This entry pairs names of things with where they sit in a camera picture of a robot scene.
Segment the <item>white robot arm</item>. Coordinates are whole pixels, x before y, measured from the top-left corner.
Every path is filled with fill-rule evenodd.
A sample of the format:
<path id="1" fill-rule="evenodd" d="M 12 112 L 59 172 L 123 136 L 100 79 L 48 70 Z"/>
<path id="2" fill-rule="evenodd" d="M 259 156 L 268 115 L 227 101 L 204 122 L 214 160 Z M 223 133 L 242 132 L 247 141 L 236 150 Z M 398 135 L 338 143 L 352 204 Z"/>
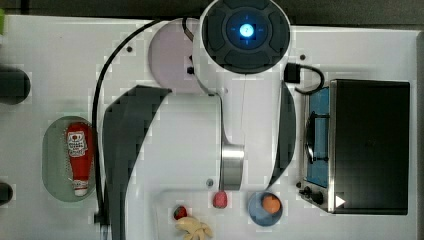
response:
<path id="1" fill-rule="evenodd" d="M 112 240 L 183 240 L 178 206 L 210 227 L 205 240 L 269 237 L 247 205 L 294 153 L 288 18 L 273 0 L 214 0 L 191 26 L 161 27 L 148 49 L 153 84 L 104 113 Z"/>

